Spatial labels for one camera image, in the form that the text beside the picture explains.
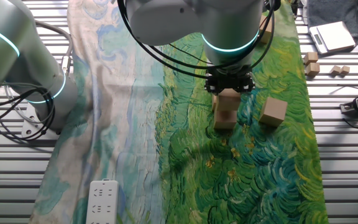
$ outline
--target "white power strip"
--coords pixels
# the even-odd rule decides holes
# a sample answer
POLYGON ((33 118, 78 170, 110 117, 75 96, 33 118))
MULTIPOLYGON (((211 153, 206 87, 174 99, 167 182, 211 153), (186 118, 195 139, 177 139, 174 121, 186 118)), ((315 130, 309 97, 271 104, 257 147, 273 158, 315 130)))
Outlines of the white power strip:
POLYGON ((89 187, 86 224, 116 224, 119 185, 115 180, 94 180, 89 187))

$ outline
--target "black cable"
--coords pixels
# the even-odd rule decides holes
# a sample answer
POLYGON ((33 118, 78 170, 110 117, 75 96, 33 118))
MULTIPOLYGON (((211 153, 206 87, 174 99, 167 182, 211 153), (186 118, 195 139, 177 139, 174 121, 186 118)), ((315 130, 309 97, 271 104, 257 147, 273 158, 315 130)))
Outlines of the black cable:
POLYGON ((11 100, 8 100, 8 101, 5 101, 3 103, 0 103, 0 106, 4 106, 4 105, 7 105, 9 103, 12 103, 12 102, 15 102, 17 100, 24 100, 25 98, 27 98, 28 96, 30 96, 31 94, 35 93, 37 91, 37 89, 33 89, 33 90, 29 90, 23 94, 21 94, 20 96, 17 96, 11 100))
POLYGON ((265 17, 265 19, 260 23, 259 29, 264 25, 264 23, 266 22, 267 17, 265 17))
POLYGON ((0 120, 0 124, 4 127, 4 129, 11 134, 14 139, 18 139, 18 140, 25 140, 25 141, 32 141, 32 140, 36 140, 39 137, 41 137, 42 135, 44 135, 47 131, 47 129, 50 127, 50 125, 53 122, 53 119, 55 118, 55 108, 53 107, 53 98, 51 97, 51 95, 49 93, 46 92, 47 90, 41 89, 39 93, 41 93, 43 95, 43 98, 45 100, 45 103, 47 104, 47 110, 48 110, 48 114, 52 114, 52 117, 47 119, 47 121, 43 124, 43 126, 34 134, 32 134, 31 136, 27 136, 24 138, 20 138, 18 136, 16 136, 15 134, 12 134, 10 132, 10 130, 3 124, 3 122, 0 120))
POLYGON ((8 113, 10 113, 14 108, 15 106, 17 106, 19 103, 21 103, 22 101, 24 100, 23 99, 20 99, 18 102, 16 102, 15 104, 13 104, 5 113, 3 113, 2 115, 0 115, 0 119, 5 117, 8 113))
POLYGON ((342 118, 343 121, 346 122, 350 127, 358 129, 358 127, 355 127, 353 124, 349 123, 345 118, 342 118))
MULTIPOLYGON (((125 4, 124 4, 124 1, 123 0, 117 0, 117 3, 118 3, 118 6, 119 6, 119 10, 120 10, 120 13, 121 13, 121 16, 122 16, 122 19, 128 29, 128 31, 131 33, 132 37, 136 40, 136 42, 138 42, 138 44, 143 48, 143 49, 146 49, 142 43, 140 43, 133 35, 132 33, 132 30, 127 22, 127 12, 126 12, 126 7, 125 7, 125 4)), ((211 68, 224 68, 224 67, 228 67, 230 65, 233 65, 237 62, 240 62, 244 57, 246 57, 247 55, 249 55, 253 49, 256 47, 256 45, 260 42, 261 38, 263 37, 266 29, 267 29, 267 26, 270 22, 270 18, 272 16, 272 13, 273 13, 273 10, 269 11, 269 14, 267 16, 267 22, 265 23, 264 25, 264 29, 262 30, 262 32, 259 34, 257 40, 254 42, 254 44, 251 45, 251 47, 247 48, 247 50, 245 50, 243 53, 241 53, 238 58, 234 59, 233 61, 231 62, 228 62, 228 63, 225 63, 225 64, 222 64, 222 65, 216 65, 216 66, 210 66, 210 67, 205 67, 205 66, 197 66, 197 65, 190 65, 190 64, 187 64, 187 63, 184 63, 184 62, 181 62, 179 60, 176 60, 172 57, 169 57, 168 55, 164 54, 163 52, 159 51, 158 49, 156 49, 154 46, 149 46, 151 49, 153 49, 154 51, 156 51, 158 54, 160 54, 161 56, 165 57, 166 59, 172 61, 172 62, 175 62, 175 63, 178 63, 180 65, 183 65, 183 66, 186 66, 186 67, 190 67, 190 68, 195 68, 195 69, 204 69, 204 70, 207 70, 207 69, 211 69, 211 68)), ((146 50, 147 53, 149 53, 153 58, 158 58, 157 56, 155 56, 153 53, 151 53, 148 49, 146 50)))
POLYGON ((177 50, 179 50, 180 52, 183 52, 183 53, 185 53, 185 54, 187 54, 187 55, 189 55, 189 56, 191 56, 191 57, 193 57, 193 58, 195 58, 195 59, 197 59, 197 60, 199 60, 200 62, 204 62, 204 63, 207 63, 207 64, 212 65, 211 62, 204 61, 204 60, 202 60, 202 59, 200 59, 200 58, 198 58, 198 57, 196 57, 196 56, 194 56, 194 55, 192 55, 192 54, 190 54, 190 53, 188 53, 188 52, 185 52, 184 50, 182 50, 182 49, 176 47, 176 46, 173 45, 173 44, 169 44, 169 46, 171 46, 171 47, 173 47, 174 49, 177 49, 177 50))
POLYGON ((274 25, 275 25, 275 24, 274 24, 274 11, 273 11, 273 13, 272 13, 272 35, 270 35, 270 39, 268 40, 268 43, 267 43, 267 46, 266 46, 265 51, 264 51, 263 54, 260 56, 260 58, 258 59, 258 61, 256 61, 253 65, 251 65, 250 69, 255 68, 255 66, 257 66, 257 65, 264 59, 264 57, 266 56, 267 52, 269 51, 270 46, 272 45, 272 42, 273 42, 274 25))
POLYGON ((30 136, 27 136, 27 137, 24 137, 24 138, 21 138, 19 136, 16 136, 15 134, 13 134, 9 128, 7 126, 5 126, 5 124, 1 121, 1 116, 0 116, 0 124, 1 126, 6 130, 6 132, 8 134, 10 134, 11 136, 9 136, 8 134, 6 133, 3 133, 1 130, 0 130, 0 134, 2 134, 4 137, 16 142, 16 143, 22 143, 22 141, 33 141, 33 140, 36 140, 38 138, 40 138, 41 136, 43 136, 46 131, 49 129, 50 125, 52 124, 53 122, 53 119, 55 117, 55 108, 53 107, 53 98, 52 96, 46 92, 46 90, 43 90, 43 89, 39 89, 38 92, 40 94, 42 94, 42 96, 44 97, 44 100, 45 100, 45 103, 47 104, 47 109, 48 109, 48 114, 52 113, 51 117, 43 124, 43 126, 34 134, 30 135, 30 136))

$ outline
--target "van gogh painting print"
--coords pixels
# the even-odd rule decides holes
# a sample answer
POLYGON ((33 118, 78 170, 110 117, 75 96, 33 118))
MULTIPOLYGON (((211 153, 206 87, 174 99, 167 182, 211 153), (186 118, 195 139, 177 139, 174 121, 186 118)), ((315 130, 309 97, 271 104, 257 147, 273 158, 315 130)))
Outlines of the van gogh painting print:
MULTIPOLYGON (((104 178, 122 188, 118 223, 328 223, 300 44, 287 2, 275 21, 272 47, 254 69, 256 89, 241 96, 236 127, 216 131, 203 80, 148 56, 126 30, 116 2, 71 0, 68 23, 80 96, 30 223, 85 223, 89 184, 104 178), (268 96, 288 102, 277 129, 258 123, 268 96)), ((200 34, 173 44, 206 59, 200 34)), ((264 48, 257 47, 254 60, 264 48)), ((204 65, 171 46, 162 50, 204 65)))

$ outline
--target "digital scale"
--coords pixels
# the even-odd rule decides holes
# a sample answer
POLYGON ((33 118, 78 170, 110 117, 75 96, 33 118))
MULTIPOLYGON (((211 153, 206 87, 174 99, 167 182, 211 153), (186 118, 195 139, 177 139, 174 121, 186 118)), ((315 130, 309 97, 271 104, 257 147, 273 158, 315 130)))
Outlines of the digital scale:
POLYGON ((336 52, 356 46, 344 22, 310 27, 309 33, 320 54, 336 52))

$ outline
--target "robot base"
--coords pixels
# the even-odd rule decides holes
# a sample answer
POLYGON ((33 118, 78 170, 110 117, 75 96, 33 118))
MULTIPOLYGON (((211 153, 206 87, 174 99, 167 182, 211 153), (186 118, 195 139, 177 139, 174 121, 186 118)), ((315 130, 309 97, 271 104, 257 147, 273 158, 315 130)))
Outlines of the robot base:
MULTIPOLYGON (((28 118, 33 118, 34 121, 36 121, 36 122, 39 122, 37 113, 35 112, 35 108, 30 103, 27 104, 26 116, 28 118)), ((43 126, 43 124, 34 124, 34 123, 30 123, 30 122, 24 120, 23 129, 22 129, 23 138, 26 138, 26 137, 36 133, 39 129, 41 129, 42 126, 43 126)), ((59 138, 59 135, 60 135, 60 132, 56 132, 51 129, 48 129, 47 133, 44 134, 43 136, 41 136, 40 138, 38 138, 38 140, 56 141, 59 138)))
POLYGON ((354 103, 350 102, 350 103, 346 103, 343 105, 339 105, 341 108, 341 113, 351 117, 351 118, 358 118, 358 111, 354 109, 354 103))

